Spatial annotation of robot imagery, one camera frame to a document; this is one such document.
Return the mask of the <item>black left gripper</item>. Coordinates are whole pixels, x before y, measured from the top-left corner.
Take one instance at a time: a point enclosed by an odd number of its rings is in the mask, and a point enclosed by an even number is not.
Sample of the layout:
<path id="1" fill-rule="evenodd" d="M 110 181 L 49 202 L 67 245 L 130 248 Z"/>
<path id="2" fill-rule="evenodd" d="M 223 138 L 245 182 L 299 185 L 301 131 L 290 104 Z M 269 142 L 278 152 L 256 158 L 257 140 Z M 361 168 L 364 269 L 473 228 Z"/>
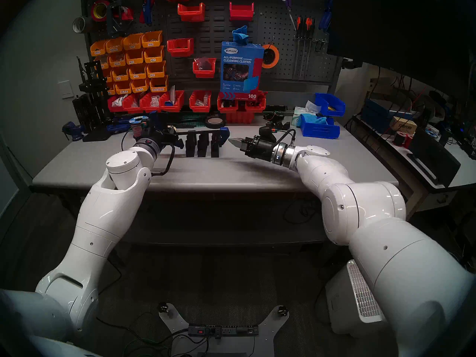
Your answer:
<path id="1" fill-rule="evenodd" d="M 159 148 L 165 148 L 167 145 L 172 145 L 178 148 L 184 148 L 185 144 L 176 132 L 170 133 L 169 130 L 152 130 L 150 138 L 156 142 Z"/>

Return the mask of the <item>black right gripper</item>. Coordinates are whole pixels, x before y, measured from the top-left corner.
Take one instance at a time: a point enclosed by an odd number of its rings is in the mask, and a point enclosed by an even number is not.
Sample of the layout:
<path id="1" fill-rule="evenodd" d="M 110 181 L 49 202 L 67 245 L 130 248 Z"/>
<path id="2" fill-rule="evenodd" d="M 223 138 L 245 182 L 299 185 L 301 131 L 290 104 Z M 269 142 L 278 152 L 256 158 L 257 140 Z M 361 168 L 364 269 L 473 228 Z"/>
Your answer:
<path id="1" fill-rule="evenodd" d="M 272 160 L 273 150 L 276 145 L 276 137 L 256 135 L 252 138 L 228 138 L 228 141 L 250 158 L 260 160 Z"/>

